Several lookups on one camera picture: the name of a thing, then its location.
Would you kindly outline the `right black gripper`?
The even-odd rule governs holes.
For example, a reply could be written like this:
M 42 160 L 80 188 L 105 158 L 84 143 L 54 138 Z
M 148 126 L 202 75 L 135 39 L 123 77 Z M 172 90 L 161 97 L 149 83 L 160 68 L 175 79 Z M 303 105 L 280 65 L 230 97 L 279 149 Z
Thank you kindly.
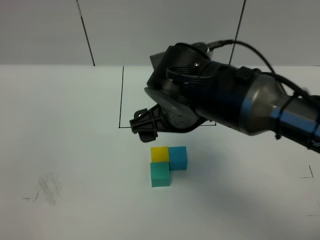
M 206 121 L 199 116 L 192 120 L 176 113 L 168 113 L 156 104 L 150 109 L 136 111 L 129 123 L 132 132 L 138 134 L 142 142 L 148 143 L 156 140 L 159 132 L 188 133 Z

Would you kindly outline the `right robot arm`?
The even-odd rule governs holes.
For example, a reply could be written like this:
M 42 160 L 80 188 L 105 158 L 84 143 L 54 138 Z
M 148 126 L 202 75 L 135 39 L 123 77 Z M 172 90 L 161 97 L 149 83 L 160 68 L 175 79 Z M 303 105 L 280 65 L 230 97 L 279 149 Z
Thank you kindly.
M 188 133 L 213 121 L 249 136 L 272 131 L 276 139 L 319 152 L 319 96 L 273 69 L 237 68 L 211 59 L 214 49 L 233 43 L 177 43 L 152 55 L 145 92 L 156 104 L 134 114 L 133 133 L 147 143 L 159 132 Z

